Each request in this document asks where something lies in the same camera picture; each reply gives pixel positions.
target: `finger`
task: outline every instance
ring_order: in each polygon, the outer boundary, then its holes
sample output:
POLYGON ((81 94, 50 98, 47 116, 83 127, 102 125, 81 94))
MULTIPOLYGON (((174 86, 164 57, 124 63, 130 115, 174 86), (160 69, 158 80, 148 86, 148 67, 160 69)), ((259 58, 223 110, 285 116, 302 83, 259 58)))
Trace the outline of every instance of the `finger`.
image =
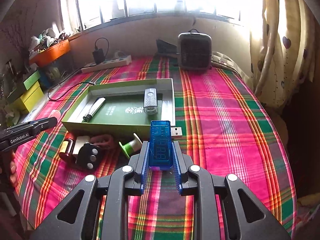
POLYGON ((14 174, 17 171, 17 165, 14 162, 10 162, 11 174, 14 174))
POLYGON ((14 173, 10 176, 10 181, 13 187, 16 187, 18 185, 18 174, 14 173))

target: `orange tray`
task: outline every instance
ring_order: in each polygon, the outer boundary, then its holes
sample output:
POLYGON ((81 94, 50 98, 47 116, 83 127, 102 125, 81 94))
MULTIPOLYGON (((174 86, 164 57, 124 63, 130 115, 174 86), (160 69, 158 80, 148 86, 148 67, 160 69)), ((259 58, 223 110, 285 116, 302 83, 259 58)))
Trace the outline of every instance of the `orange tray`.
POLYGON ((69 51, 70 43, 65 40, 34 56, 29 60, 29 64, 36 63, 39 67, 44 67, 69 51))

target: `green box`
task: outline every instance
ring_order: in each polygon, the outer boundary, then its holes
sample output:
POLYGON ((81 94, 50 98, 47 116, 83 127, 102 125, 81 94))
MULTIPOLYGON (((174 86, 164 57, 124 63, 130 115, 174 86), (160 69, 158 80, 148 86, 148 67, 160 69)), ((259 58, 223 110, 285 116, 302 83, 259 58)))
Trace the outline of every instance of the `green box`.
POLYGON ((169 120, 175 126, 174 90, 171 78, 117 82, 88 87, 62 119, 69 132, 79 135, 111 134, 116 138, 132 138, 136 133, 141 140, 150 136, 151 120, 169 120), (144 91, 157 90, 158 114, 143 111, 144 91), (95 100, 106 100, 90 122, 84 122, 95 100))
POLYGON ((17 100, 20 96, 22 96, 25 92, 27 92, 34 83, 38 81, 40 78, 40 74, 38 71, 34 72, 30 77, 28 77, 24 82, 17 85, 17 88, 13 90, 7 97, 7 101, 9 104, 12 104, 15 100, 17 100))

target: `human hand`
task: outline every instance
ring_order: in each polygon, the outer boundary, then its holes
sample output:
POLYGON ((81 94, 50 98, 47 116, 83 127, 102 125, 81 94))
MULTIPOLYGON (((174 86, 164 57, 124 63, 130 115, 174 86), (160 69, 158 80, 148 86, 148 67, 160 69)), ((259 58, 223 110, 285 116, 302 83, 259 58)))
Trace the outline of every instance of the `human hand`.
POLYGON ((11 162, 10 162, 10 182, 13 187, 17 187, 18 185, 18 174, 17 174, 17 165, 14 162, 15 153, 11 151, 11 162))

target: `checkered cloth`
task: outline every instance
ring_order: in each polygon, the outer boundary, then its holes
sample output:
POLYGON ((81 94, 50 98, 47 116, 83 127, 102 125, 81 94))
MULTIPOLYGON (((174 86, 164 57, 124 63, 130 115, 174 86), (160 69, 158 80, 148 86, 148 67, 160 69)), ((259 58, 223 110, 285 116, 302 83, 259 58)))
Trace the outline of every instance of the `checkered cloth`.
MULTIPOLYGON (((177 67, 176 60, 145 57, 129 66, 76 75, 54 98, 81 81, 105 84, 154 78, 173 79, 176 126, 182 127, 183 133, 179 139, 182 152, 212 174, 236 174, 292 233, 296 195, 286 153, 265 110, 232 72, 216 68, 205 74, 187 72, 177 67)), ((48 102, 37 118, 47 117, 53 109, 63 118, 87 87, 78 85, 63 99, 48 102)), ((22 212, 34 227, 87 174, 69 168, 59 158, 65 134, 59 120, 50 134, 42 132, 17 150, 17 193, 22 212)), ((109 175, 125 162, 120 151, 106 155, 95 175, 109 175)), ((224 235, 220 207, 219 211, 224 235)), ((128 217, 129 239, 191 239, 193 197, 179 196, 169 171, 152 171, 143 196, 129 197, 128 217)))

